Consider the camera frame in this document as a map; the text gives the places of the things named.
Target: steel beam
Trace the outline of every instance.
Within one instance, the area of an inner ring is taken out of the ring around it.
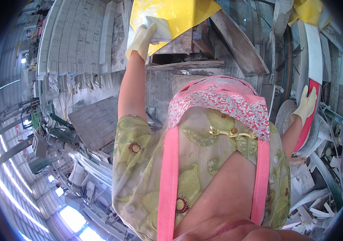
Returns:
[[[19,118],[18,120],[16,120],[15,122],[10,123],[10,124],[7,125],[6,127],[1,128],[1,129],[0,129],[0,135],[3,134],[3,133],[6,132],[6,131],[12,129],[13,127],[17,126],[18,124],[21,124],[21,123],[22,123],[22,121],[21,121],[21,119]]]
[[[33,137],[30,137],[28,139],[25,139],[24,141],[20,142],[16,146],[12,147],[11,149],[8,150],[8,152],[5,152],[1,155],[0,157],[0,166],[4,162],[6,162],[8,159],[16,155],[17,153],[23,151],[25,148],[29,147],[32,145],[32,140]]]

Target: metal pipe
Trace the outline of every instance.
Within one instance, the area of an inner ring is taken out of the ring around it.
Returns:
[[[112,172],[107,171],[101,166],[95,164],[80,152],[68,154],[73,160],[77,161],[84,169],[99,181],[112,188]]]

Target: floral blouse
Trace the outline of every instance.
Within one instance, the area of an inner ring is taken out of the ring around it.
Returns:
[[[179,179],[175,227],[188,213],[236,150],[256,165],[257,139],[211,135],[210,127],[251,132],[241,121],[220,111],[191,107],[179,123]],[[159,182],[166,129],[152,134],[147,122],[126,115],[119,119],[113,163],[112,205],[142,240],[157,239]],[[262,225],[281,228],[290,209],[289,162],[280,135],[270,123],[270,176]]]

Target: wooden plank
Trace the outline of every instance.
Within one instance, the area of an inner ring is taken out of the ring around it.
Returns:
[[[307,162],[307,157],[291,157],[290,165],[305,165]]]
[[[118,99],[110,97],[68,115],[87,148],[97,151],[114,140]]]
[[[85,68],[85,73],[87,74],[98,73],[98,71],[93,72],[92,49],[93,49],[93,43],[94,43],[94,34],[95,34],[99,6],[100,6],[100,1],[95,0],[94,5],[92,6],[92,10],[91,10],[90,22],[88,23],[86,46],[84,49],[84,68]]]
[[[129,39],[129,27],[130,27],[130,17],[131,17],[131,10],[132,10],[132,1],[131,0],[123,0],[123,4],[121,5],[122,8],[122,20],[123,20],[123,30],[124,30],[124,40],[122,43],[122,47],[124,48],[124,54],[127,50],[127,42]],[[129,60],[126,58],[126,55],[123,57],[125,68],[129,64]]]
[[[77,68],[77,49],[78,49],[78,38],[80,31],[80,24],[84,13],[86,2],[81,0],[75,13],[74,21],[72,23],[70,41],[68,43],[68,73],[76,74]]]
[[[70,36],[72,24],[74,22],[75,13],[79,5],[79,0],[72,0],[70,8],[68,9],[66,21],[63,27],[62,41],[59,48],[59,75],[66,75],[68,73],[68,46],[70,43]]]
[[[206,21],[198,24],[193,30],[193,43],[208,59],[214,59],[214,47],[207,32]]]
[[[331,23],[327,24],[321,33],[328,38],[341,52],[343,52],[343,36],[334,29]]]
[[[303,88],[308,82],[308,44],[307,44],[307,35],[305,33],[304,22],[300,19],[297,21],[297,26],[299,29],[300,37],[300,68],[299,68],[299,79],[297,82],[297,93],[302,93]],[[300,104],[301,94],[296,95],[296,103]]]
[[[104,12],[101,33],[101,49],[99,52],[99,64],[106,64],[107,69],[105,71],[102,70],[102,73],[111,72],[111,44],[116,9],[116,2],[111,1],[106,5],[106,10]]]
[[[331,57],[328,40],[323,34],[319,34],[320,43],[322,44],[323,54],[323,81],[331,82]]]
[[[192,53],[192,36],[193,28],[185,31],[154,54],[190,54]]]
[[[93,46],[92,46],[92,72],[99,73],[99,57],[100,57],[100,49],[101,49],[101,34],[102,34],[102,26],[103,20],[105,15],[106,4],[100,3],[97,22],[95,25],[95,32],[94,32],[94,39],[93,39]]]
[[[76,69],[78,74],[85,73],[85,48],[87,39],[88,24],[90,23],[91,11],[94,0],[87,0],[86,6],[84,7],[84,12],[82,16],[82,21],[80,22],[77,55],[76,55]]]
[[[173,95],[177,94],[190,81],[208,77],[207,75],[173,75]]]
[[[275,34],[276,46],[283,38],[285,29],[290,19],[291,9],[294,5],[294,0],[277,0],[273,11],[272,29]]]
[[[210,20],[214,31],[222,39],[245,76],[269,73],[251,41],[224,10],[213,14]]]
[[[60,6],[62,5],[62,0],[56,0],[49,14],[46,17],[43,27],[43,33],[39,42],[39,49],[38,49],[38,63],[37,63],[37,71],[39,76],[43,76],[47,74],[47,62],[48,62],[48,53],[49,53],[49,44],[51,43],[51,37],[53,32],[53,27],[56,21],[56,17],[58,15]]]
[[[179,69],[208,69],[208,68],[223,68],[224,62],[220,60],[196,61],[196,62],[183,62],[173,64],[163,64],[157,66],[147,67],[146,70],[161,70],[172,71]]]
[[[63,28],[67,18],[68,10],[71,5],[71,0],[63,0],[60,6],[58,17],[56,18],[54,29],[52,32],[51,43],[48,52],[48,66],[49,74],[56,75],[59,72],[59,50],[62,42]]]
[[[305,194],[315,186],[314,179],[306,165],[290,165],[291,189],[300,195]]]
[[[111,48],[111,72],[124,70],[126,68],[124,59],[127,45],[124,45],[124,27],[122,18],[122,2],[117,5],[114,19],[114,30],[112,32]]]

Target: rubber glove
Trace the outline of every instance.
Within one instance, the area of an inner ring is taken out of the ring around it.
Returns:
[[[303,126],[305,124],[305,120],[314,112],[315,103],[316,103],[316,89],[315,87],[312,88],[311,93],[308,95],[308,85],[304,86],[302,97],[300,98],[300,105],[291,115],[292,122],[295,120],[297,114],[302,118]]]
[[[141,25],[137,28],[134,40],[132,41],[131,45],[126,51],[127,60],[130,59],[131,52],[133,50],[136,50],[138,51],[142,59],[144,59],[146,62],[147,54],[149,52],[150,41],[153,38],[155,30],[157,30],[156,23],[150,24],[150,26],[147,29],[145,25]]]

